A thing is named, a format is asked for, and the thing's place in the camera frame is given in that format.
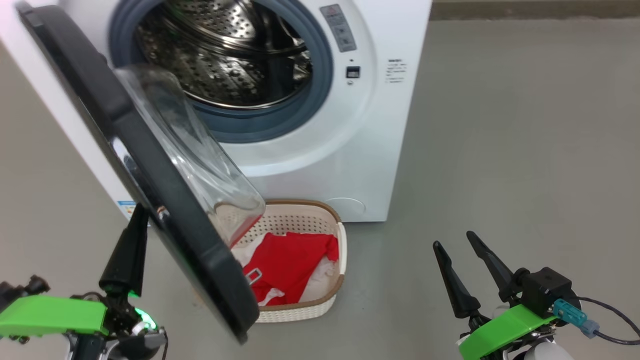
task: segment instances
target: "label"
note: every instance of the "label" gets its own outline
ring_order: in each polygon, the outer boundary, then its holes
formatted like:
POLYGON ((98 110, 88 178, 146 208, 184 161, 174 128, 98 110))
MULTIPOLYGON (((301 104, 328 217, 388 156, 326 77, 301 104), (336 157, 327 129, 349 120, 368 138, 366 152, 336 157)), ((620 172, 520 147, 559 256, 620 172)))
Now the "label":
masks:
POLYGON ((329 24, 329 28, 331 28, 331 32, 333 33, 336 43, 338 43, 338 49, 340 49, 341 53, 354 51, 358 48, 356 46, 356 40, 351 33, 347 18, 344 17, 340 5, 333 4, 323 6, 320 8, 320 12, 324 16, 326 23, 329 24))
POLYGON ((135 201, 118 201, 118 206, 122 210, 124 216, 127 217, 127 220, 131 220, 131 216, 133 215, 133 211, 136 209, 135 201))
POLYGON ((402 59, 389 59, 387 61, 387 73, 385 83, 402 83, 406 78, 407 64, 402 59))

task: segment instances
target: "gray floor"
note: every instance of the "gray floor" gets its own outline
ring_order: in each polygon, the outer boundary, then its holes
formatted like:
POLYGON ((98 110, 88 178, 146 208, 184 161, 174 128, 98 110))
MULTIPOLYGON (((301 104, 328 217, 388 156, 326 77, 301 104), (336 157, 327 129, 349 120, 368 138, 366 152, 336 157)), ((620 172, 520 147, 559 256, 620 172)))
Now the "gray floor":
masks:
MULTIPOLYGON (((239 347, 194 300, 152 236, 138 304, 171 336, 170 359, 459 359, 431 251, 442 241, 490 314, 497 289, 464 239, 476 230, 516 269, 551 266, 581 295, 640 321, 640 21, 430 25, 384 224, 351 224, 334 308, 256 325, 239 347)), ((97 287, 125 225, 33 90, 0 51, 0 279, 46 277, 54 295, 97 287)), ((632 333, 587 307, 613 336, 632 333)), ((576 359, 637 359, 637 348, 562 329, 576 359)), ((0 341, 0 359, 60 359, 56 337, 0 341)))

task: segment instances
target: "laundry basket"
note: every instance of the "laundry basket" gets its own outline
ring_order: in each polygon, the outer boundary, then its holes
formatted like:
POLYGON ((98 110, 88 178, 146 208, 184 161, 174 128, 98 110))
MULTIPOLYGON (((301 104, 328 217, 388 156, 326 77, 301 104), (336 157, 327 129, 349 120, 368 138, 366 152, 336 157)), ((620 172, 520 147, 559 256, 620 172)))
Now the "laundry basket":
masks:
POLYGON ((347 268, 347 235, 340 217, 329 205, 310 200, 267 201, 264 215, 236 244, 245 247, 264 233, 284 235, 294 233, 332 234, 338 238, 339 258, 331 278, 330 291, 322 298, 298 304, 260 306, 257 322, 291 322, 324 315, 333 303, 344 281, 347 268))

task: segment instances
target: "cable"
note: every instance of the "cable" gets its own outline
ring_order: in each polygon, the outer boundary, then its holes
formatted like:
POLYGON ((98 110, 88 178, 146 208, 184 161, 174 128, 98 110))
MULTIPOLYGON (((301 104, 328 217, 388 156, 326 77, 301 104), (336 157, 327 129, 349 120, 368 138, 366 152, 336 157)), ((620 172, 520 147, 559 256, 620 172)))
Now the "cable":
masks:
POLYGON ((166 360, 166 352, 169 350, 169 337, 166 337, 166 343, 164 343, 164 351, 162 352, 162 360, 166 360))
POLYGON ((600 331, 594 331, 594 334, 599 338, 602 338, 607 341, 611 341, 612 343, 620 344, 620 345, 640 345, 640 340, 621 340, 618 338, 612 338, 609 335, 602 334, 600 331))
MULTIPOLYGON (((607 310, 611 310, 613 313, 618 315, 622 320, 624 320, 627 324, 629 324, 629 326, 631 326, 631 329, 633 329, 634 332, 636 332, 636 334, 640 337, 640 328, 627 315, 624 315, 622 311, 616 309, 611 305, 605 304, 602 301, 594 300, 588 297, 575 297, 575 299, 580 301, 592 302, 596 305, 604 307, 607 310)), ((595 330, 593 334, 595 334, 599 338, 602 338, 604 340, 610 341, 612 343, 620 344, 620 345, 640 345, 640 340, 621 340, 618 338, 613 338, 611 336, 602 334, 598 330, 595 330)))

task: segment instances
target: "open door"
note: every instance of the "open door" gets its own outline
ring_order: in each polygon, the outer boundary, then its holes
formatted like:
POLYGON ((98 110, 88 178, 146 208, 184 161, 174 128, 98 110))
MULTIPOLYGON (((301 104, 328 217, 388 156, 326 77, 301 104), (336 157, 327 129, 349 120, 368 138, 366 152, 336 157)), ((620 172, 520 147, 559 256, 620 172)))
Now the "open door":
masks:
POLYGON ((188 112, 154 107, 145 97, 161 94, 164 104, 168 99, 179 108, 169 73, 152 69, 140 79, 129 69, 116 76, 61 8, 21 3, 17 11, 174 260, 235 337, 246 341, 259 311, 229 248, 264 211, 262 198, 188 112), (216 192, 222 195, 212 196, 216 192))

